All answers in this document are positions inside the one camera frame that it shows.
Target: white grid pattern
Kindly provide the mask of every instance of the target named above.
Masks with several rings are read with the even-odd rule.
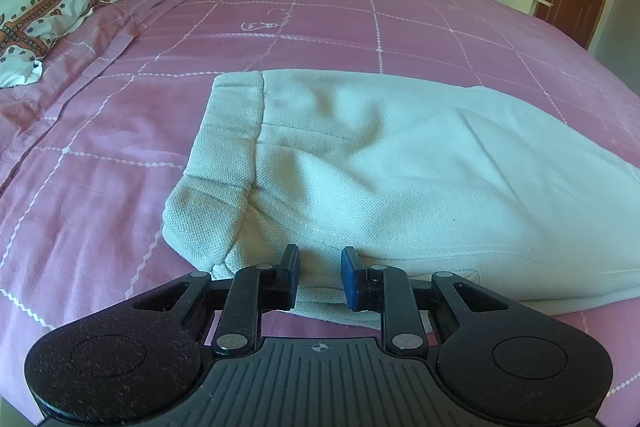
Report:
[[[623,383],[617,385],[616,387],[612,387],[611,390],[607,393],[606,398],[608,398],[612,394],[616,394],[619,391],[622,391],[625,387],[630,386],[632,383],[634,383],[638,378],[640,378],[640,373],[636,373],[635,375],[633,375],[631,378],[624,381]]]
[[[2,260],[0,261],[0,269],[2,268],[2,266],[4,266],[4,263],[6,261],[7,256],[9,255],[12,246],[14,245],[14,240],[17,236],[18,231],[20,230],[20,226],[21,223],[25,220],[25,218],[27,217],[27,215],[31,212],[31,209],[33,208],[33,205],[36,203],[36,200],[38,199],[38,196],[40,195],[41,191],[43,190],[44,187],[46,187],[46,185],[49,183],[50,179],[53,177],[53,175],[58,171],[58,169],[60,168],[60,164],[62,163],[62,160],[64,159],[65,155],[69,154],[71,152],[71,147],[73,146],[73,143],[75,142],[75,140],[77,139],[78,135],[89,125],[92,123],[92,121],[95,120],[95,118],[97,118],[100,113],[102,112],[102,110],[104,109],[104,107],[106,106],[106,104],[111,100],[111,98],[113,98],[115,95],[118,95],[119,93],[123,92],[125,89],[127,89],[127,87],[130,86],[130,84],[135,80],[135,78],[137,76],[140,76],[140,74],[143,74],[143,70],[151,63],[155,63],[158,61],[158,59],[172,51],[173,49],[175,49],[176,47],[178,47],[178,45],[180,45],[182,42],[184,42],[184,40],[186,40],[195,30],[196,28],[213,12],[213,10],[216,9],[217,6],[219,6],[220,2],[215,3],[208,11],[207,13],[204,15],[204,17],[202,19],[200,19],[195,26],[193,26],[191,28],[190,31],[188,31],[187,33],[185,33],[182,38],[176,42],[173,46],[171,46],[168,49],[165,49],[165,51],[160,52],[158,55],[156,55],[152,60],[148,60],[147,62],[145,62],[140,69],[131,75],[131,78],[129,79],[129,81],[124,84],[120,89],[116,90],[115,92],[112,92],[111,94],[109,94],[100,104],[100,107],[98,108],[98,110],[96,111],[96,113],[89,118],[78,130],[76,130],[76,132],[74,133],[74,135],[72,136],[71,140],[69,141],[69,143],[62,148],[55,148],[55,149],[60,149],[60,156],[58,157],[58,160],[55,164],[55,166],[53,167],[53,169],[51,170],[51,172],[49,173],[49,175],[45,178],[44,182],[42,183],[42,185],[38,188],[38,190],[36,191],[36,193],[33,195],[33,198],[31,199],[30,203],[28,204],[26,210],[22,213],[22,215],[18,218],[18,221],[16,223],[16,225],[14,226],[14,231],[12,233],[12,235],[10,236],[9,242],[7,243],[5,249],[4,249],[4,253],[2,254]],[[58,60],[60,60],[60,58],[62,58],[63,55],[60,55],[60,57],[58,57],[56,59],[55,62],[57,62]],[[146,259],[143,259],[143,263],[142,266],[139,266],[139,269],[136,270],[136,274],[134,275],[134,277],[131,280],[131,285],[134,283],[134,280],[137,280],[139,277],[139,273],[140,270],[143,269],[143,267],[145,266],[146,260],[148,259],[148,257]],[[13,296],[11,293],[9,293],[7,290],[5,289],[0,289],[0,293],[2,293],[2,295],[4,295],[7,299],[9,299],[12,303],[14,303],[14,305],[16,305],[19,309],[21,309],[21,311],[26,312],[30,317],[33,317],[34,320],[36,320],[36,322],[39,322],[43,327],[49,328],[49,329],[53,329],[54,327],[50,324],[47,324],[46,322],[44,322],[43,319],[41,319],[40,317],[38,317],[37,314],[35,314],[34,312],[31,311],[31,309],[25,307],[19,300],[18,298],[16,298],[15,296]]]
[[[101,28],[104,28],[105,26],[110,26],[112,25],[114,22],[119,21],[120,19],[122,19],[123,17],[126,16],[133,16],[132,13],[133,11],[138,8],[139,6],[142,6],[145,2],[147,2],[148,0],[142,0],[137,4],[134,4],[131,8],[129,8],[128,10],[125,10],[120,4],[114,4],[113,6],[115,6],[119,11],[120,11],[120,15],[118,17],[116,17],[115,19],[109,19],[107,22],[97,25],[94,28],[94,31],[91,33],[91,35],[89,36],[90,38],[92,38]],[[79,42],[72,42],[70,39],[66,40],[69,44],[79,44]]]
[[[498,31],[501,34],[501,36],[505,39],[505,42],[508,43],[508,46],[505,46],[504,44],[501,44],[500,42],[491,41],[489,39],[481,38],[479,36],[475,36],[475,35],[472,35],[472,34],[468,34],[468,33],[453,29],[449,25],[449,22],[447,21],[445,15],[441,11],[439,11],[437,7],[427,3],[424,0],[418,0],[418,1],[424,2],[425,4],[427,4],[428,6],[431,6],[434,10],[436,10],[436,12],[443,19],[445,26],[433,25],[433,24],[430,24],[430,23],[420,22],[420,21],[417,21],[417,20],[411,20],[411,19],[406,19],[406,18],[393,16],[391,14],[385,14],[383,12],[379,12],[379,11],[376,10],[376,6],[375,6],[373,0],[369,0],[369,1],[370,1],[370,5],[371,5],[371,10],[358,9],[358,8],[353,8],[353,7],[335,6],[333,4],[304,4],[304,3],[297,3],[297,0],[293,0],[291,3],[259,1],[259,0],[241,1],[241,2],[232,2],[232,1],[225,1],[225,0],[217,0],[217,1],[212,0],[212,1],[196,1],[196,2],[182,3],[181,6],[186,6],[186,5],[189,5],[189,4],[204,4],[204,3],[207,3],[207,4],[211,4],[212,7],[207,11],[206,15],[186,34],[184,34],[182,36],[158,36],[158,37],[181,37],[181,38],[173,46],[171,46],[170,48],[168,48],[164,52],[161,52],[160,54],[156,55],[156,57],[153,60],[150,60],[150,61],[146,62],[136,73],[114,73],[114,74],[107,74],[107,75],[102,76],[101,78],[110,78],[110,77],[113,78],[113,77],[118,77],[118,76],[130,76],[130,79],[119,90],[116,90],[115,92],[111,93],[109,96],[106,97],[106,99],[102,102],[102,104],[100,105],[100,107],[98,108],[98,110],[94,114],[94,116],[91,117],[80,129],[78,129],[76,131],[76,133],[74,134],[73,138],[67,144],[66,147],[61,147],[61,148],[59,148],[59,147],[36,147],[37,150],[41,150],[41,151],[60,152],[60,156],[59,156],[58,161],[57,161],[56,165],[54,166],[53,170],[49,173],[49,176],[45,179],[45,181],[42,184],[42,186],[36,191],[33,199],[31,200],[31,203],[28,205],[27,209],[24,211],[22,216],[18,219],[18,222],[17,222],[17,224],[15,225],[15,228],[14,228],[14,233],[12,233],[12,236],[10,238],[9,243],[6,245],[6,249],[4,251],[4,255],[2,256],[2,260],[0,261],[0,269],[4,265],[5,259],[9,255],[10,250],[12,249],[16,234],[17,234],[18,230],[20,229],[20,224],[23,222],[23,220],[29,214],[29,212],[30,212],[32,206],[35,204],[36,199],[37,199],[38,195],[40,194],[41,190],[43,190],[43,188],[45,187],[47,182],[50,181],[51,177],[55,174],[57,169],[60,167],[60,164],[61,164],[61,162],[62,162],[62,160],[63,160],[65,155],[86,156],[86,157],[89,157],[89,158],[94,158],[96,160],[111,161],[111,162],[117,162],[117,163],[121,163],[121,164],[128,164],[128,165],[132,165],[132,166],[140,166],[140,167],[144,167],[144,168],[167,167],[167,168],[175,168],[175,169],[184,169],[184,166],[172,164],[170,162],[137,162],[137,161],[127,160],[127,159],[123,159],[123,158],[114,158],[112,156],[100,156],[100,155],[95,155],[95,154],[92,154],[92,153],[73,151],[73,150],[71,150],[71,146],[73,145],[73,143],[74,143],[76,137],[78,136],[78,134],[82,130],[84,130],[87,127],[87,125],[89,125],[93,120],[95,120],[95,118],[97,118],[98,115],[100,115],[100,113],[103,110],[104,106],[106,105],[106,103],[109,102],[111,97],[113,97],[116,94],[119,94],[119,93],[123,92],[135,80],[135,78],[137,78],[139,76],[167,76],[167,77],[172,77],[172,78],[180,78],[180,77],[184,77],[184,76],[197,76],[197,75],[223,73],[223,71],[193,71],[193,72],[178,73],[178,74],[171,74],[171,73],[145,73],[145,72],[143,72],[143,70],[145,69],[145,67],[148,64],[157,62],[157,60],[162,55],[171,52],[178,45],[180,45],[182,42],[184,42],[187,38],[225,38],[225,37],[272,38],[273,42],[267,48],[267,51],[264,54],[262,54],[260,57],[256,58],[253,62],[249,63],[249,65],[247,66],[247,70],[250,69],[251,67],[255,66],[263,58],[265,58],[270,53],[270,51],[274,47],[275,43],[279,39],[290,39],[290,40],[305,41],[305,42],[318,42],[318,43],[322,43],[322,44],[330,44],[330,45],[333,45],[333,46],[343,46],[343,47],[347,47],[347,48],[359,48],[359,49],[363,49],[363,50],[370,50],[372,52],[376,52],[378,54],[378,69],[379,69],[380,73],[383,73],[383,53],[386,53],[386,54],[395,54],[395,55],[401,55],[401,56],[406,56],[406,57],[420,58],[420,59],[423,59],[423,60],[432,60],[432,61],[435,61],[435,62],[446,64],[448,66],[452,66],[452,67],[455,67],[455,68],[460,68],[460,69],[465,70],[465,71],[470,71],[471,73],[473,73],[476,76],[476,79],[478,80],[478,83],[481,84],[481,85],[483,85],[483,84],[482,84],[482,80],[481,80],[480,77],[481,76],[485,76],[487,78],[494,78],[496,80],[501,80],[503,82],[508,82],[508,83],[511,83],[511,84],[514,84],[514,85],[517,85],[517,86],[520,86],[520,87],[525,87],[527,89],[536,90],[535,87],[533,87],[533,86],[527,86],[525,84],[520,84],[519,82],[515,82],[514,80],[508,80],[508,79],[505,79],[505,78],[499,78],[499,77],[496,77],[496,76],[491,76],[491,75],[488,75],[488,74],[476,72],[474,70],[474,68],[472,67],[470,61],[468,60],[468,57],[467,57],[467,54],[466,54],[466,50],[464,49],[463,43],[462,43],[462,41],[461,41],[461,39],[459,37],[459,36],[467,36],[469,38],[478,39],[480,41],[488,42],[488,43],[490,43],[492,45],[495,45],[495,46],[498,46],[500,48],[505,48],[505,49],[509,49],[509,50],[514,51],[514,53],[518,56],[518,58],[523,63],[524,67],[526,67],[527,71],[529,71],[530,76],[535,81],[535,83],[538,85],[538,87],[540,88],[540,91],[548,98],[549,102],[556,108],[556,110],[558,111],[558,114],[560,115],[560,117],[562,118],[562,120],[565,123],[566,123],[566,120],[564,119],[564,116],[560,113],[559,109],[556,107],[556,104],[554,103],[554,100],[561,100],[564,103],[567,103],[569,105],[573,105],[574,107],[579,107],[580,109],[586,110],[586,111],[588,111],[588,113],[595,115],[598,118],[598,120],[600,121],[600,123],[602,124],[603,128],[606,130],[606,133],[609,135],[610,139],[612,140],[612,144],[613,145],[615,145],[615,140],[614,140],[614,137],[613,137],[612,132],[610,131],[609,127],[607,127],[606,122],[608,122],[612,126],[616,126],[616,127],[620,128],[620,129],[624,130],[630,136],[630,139],[633,141],[633,143],[637,145],[638,142],[635,139],[640,139],[640,136],[632,133],[628,129],[628,126],[626,126],[625,121],[623,121],[622,118],[620,117],[620,115],[618,113],[618,110],[616,109],[616,107],[614,106],[613,103],[610,103],[610,101],[609,101],[609,105],[612,107],[612,110],[615,112],[615,114],[616,114],[618,120],[620,121],[620,123],[616,123],[615,121],[609,120],[609,118],[606,118],[605,115],[601,115],[596,110],[594,110],[594,108],[591,106],[591,104],[588,102],[588,100],[582,95],[582,93],[580,92],[579,89],[578,89],[578,92],[580,92],[580,96],[582,97],[582,100],[584,101],[584,104],[587,107],[580,107],[580,105],[576,105],[574,102],[570,102],[568,100],[564,100],[562,98],[559,98],[558,96],[555,96],[555,95],[552,95],[552,94],[549,94],[548,92],[546,92],[546,90],[543,89],[542,84],[540,84],[538,79],[535,77],[534,73],[527,66],[525,58],[529,58],[531,60],[535,60],[540,64],[543,64],[543,65],[545,65],[545,66],[547,66],[549,68],[552,68],[553,70],[555,70],[555,71],[557,71],[559,73],[564,74],[565,76],[567,76],[567,81],[572,85],[573,85],[573,82],[575,80],[577,80],[577,81],[582,82],[584,84],[588,84],[591,87],[594,87],[594,89],[597,89],[603,95],[603,97],[605,99],[607,99],[607,100],[609,100],[609,98],[614,98],[617,102],[622,103],[622,104],[626,105],[627,107],[632,108],[633,110],[637,110],[636,108],[632,107],[631,105],[628,105],[628,103],[626,103],[625,100],[623,100],[620,97],[613,96],[613,95],[605,95],[605,93],[602,92],[600,87],[598,87],[598,86],[596,86],[594,84],[591,84],[590,82],[588,82],[588,81],[586,81],[586,80],[584,80],[582,78],[579,78],[578,76],[566,73],[565,71],[562,71],[560,68],[558,68],[555,65],[549,64],[549,63],[547,63],[547,62],[545,62],[543,60],[540,60],[538,58],[532,57],[532,56],[530,56],[530,55],[528,55],[528,54],[526,54],[524,52],[517,51],[516,48],[514,47],[514,45],[510,42],[510,40],[500,30],[500,28],[498,28],[497,26],[495,26],[491,22],[485,20],[484,18],[480,17],[482,20],[484,20],[484,22],[486,22],[488,25],[492,26],[496,31]],[[451,1],[454,4],[454,6],[453,7],[449,7],[449,9],[462,10],[462,8],[455,2],[455,0],[449,0],[449,1]],[[197,34],[197,35],[193,35],[192,34],[193,31],[198,26],[200,26],[200,24],[203,23],[203,21],[205,21],[205,19],[207,19],[207,17],[213,12],[213,10],[216,9],[217,6],[219,6],[219,5],[242,5],[242,4],[254,4],[254,3],[288,6],[288,9],[286,11],[285,21],[282,23],[282,25],[280,26],[279,30],[276,33],[271,33],[271,34],[218,33],[218,34]],[[289,22],[290,17],[291,17],[291,15],[293,13],[293,10],[294,10],[294,8],[296,6],[301,6],[301,7],[304,7],[304,6],[326,7],[326,8],[354,10],[354,11],[358,11],[358,12],[371,13],[372,16],[373,16],[374,23],[375,23],[375,28],[376,28],[377,47],[376,48],[371,48],[371,47],[367,47],[367,46],[359,46],[359,45],[356,45],[356,44],[347,44],[347,43],[344,43],[344,42],[331,42],[331,41],[328,41],[328,40],[309,38],[309,37],[305,37],[305,36],[282,35],[282,29],[287,24],[287,22]],[[135,7],[132,7],[129,10],[129,12],[126,12],[126,13],[131,13],[134,10],[134,8]],[[389,18],[402,20],[402,21],[409,22],[409,23],[415,23],[415,24],[419,24],[419,25],[433,26],[435,28],[440,28],[440,29],[442,29],[444,31],[449,32],[451,35],[453,35],[456,38],[458,44],[460,45],[460,48],[461,48],[463,56],[465,58],[465,62],[466,62],[467,67],[460,66],[459,64],[453,64],[451,62],[446,62],[444,60],[438,60],[436,58],[424,57],[424,56],[420,56],[420,55],[405,54],[405,53],[402,53],[402,52],[392,52],[392,51],[383,50],[382,49],[382,40],[381,40],[381,35],[380,35],[380,26],[379,26],[379,23],[378,23],[379,22],[378,21],[378,17],[379,16],[389,17]],[[144,36],[144,37],[138,38],[138,40],[149,39],[149,38],[156,38],[156,36]],[[94,52],[94,54],[95,54],[95,51],[91,48],[91,46],[86,44],[85,42],[72,42],[72,44],[75,45],[75,46],[85,46],[85,47],[91,49],[91,51]],[[52,64],[49,67],[51,67],[53,64],[58,62],[61,58],[66,56],[68,53],[69,53],[69,51],[66,51],[65,53],[63,53],[60,56],[58,56],[55,59],[55,61],[52,62]],[[57,121],[57,117],[44,117],[44,118],[46,120]],[[133,293],[134,293],[134,285],[140,279],[140,275],[141,275],[142,271],[145,269],[145,267],[147,266],[148,261],[151,259],[152,255],[154,253],[154,250],[157,248],[157,246],[159,244],[159,241],[160,241],[160,238],[161,238],[161,230],[158,230],[155,233],[153,240],[148,245],[148,248],[147,248],[146,252],[142,256],[142,261],[137,265],[134,275],[130,278],[129,287],[124,292],[124,298],[130,298],[133,295]],[[21,311],[27,313],[30,317],[32,317],[34,319],[34,321],[36,321],[37,323],[41,324],[44,328],[47,328],[49,330],[53,330],[54,329],[53,325],[49,324],[42,317],[40,317],[38,314],[35,314],[31,309],[27,308],[24,304],[22,304],[18,300],[18,298],[13,296],[7,290],[0,288],[0,293],[2,293],[18,309],[20,309]],[[583,324],[583,327],[585,329],[585,332],[588,333],[589,330],[588,330],[588,326],[587,326],[587,323],[586,323],[586,317],[582,312],[580,312],[580,314],[582,316],[582,324]],[[624,389],[625,387],[628,387],[632,382],[636,381],[638,378],[640,378],[640,373],[637,373],[637,374],[633,375],[632,377],[630,377],[628,380],[626,380],[625,382],[621,383],[620,385],[612,387],[612,389],[607,393],[607,397],[610,397],[611,395],[613,395],[615,393],[618,393],[620,390]]]
[[[371,3],[371,10],[373,13],[373,22],[376,25],[376,42],[378,44],[378,47],[376,48],[376,52],[378,53],[378,71],[380,72],[380,74],[383,74],[385,72],[383,65],[382,65],[382,45],[380,44],[380,25],[378,24],[378,14],[376,13],[376,5],[373,4],[373,0],[369,0],[369,2]]]

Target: bed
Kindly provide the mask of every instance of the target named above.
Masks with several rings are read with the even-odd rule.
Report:
[[[640,99],[567,36],[490,0],[122,0],[0,90],[0,395],[54,328],[191,270],[161,235],[210,88],[227,71],[389,73],[523,99],[640,167]],[[640,421],[640,299],[559,317],[614,362],[600,411]],[[375,335],[282,312],[265,335]]]

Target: patterned pillowcase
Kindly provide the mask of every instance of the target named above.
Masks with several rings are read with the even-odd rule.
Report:
[[[0,0],[0,87],[36,82],[56,41],[117,0]]]

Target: white fabric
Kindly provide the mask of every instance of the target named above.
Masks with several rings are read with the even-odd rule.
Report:
[[[340,250],[450,270],[547,313],[640,295],[638,170],[484,87],[380,74],[218,76],[165,240],[216,278],[302,250],[294,312],[347,311]]]

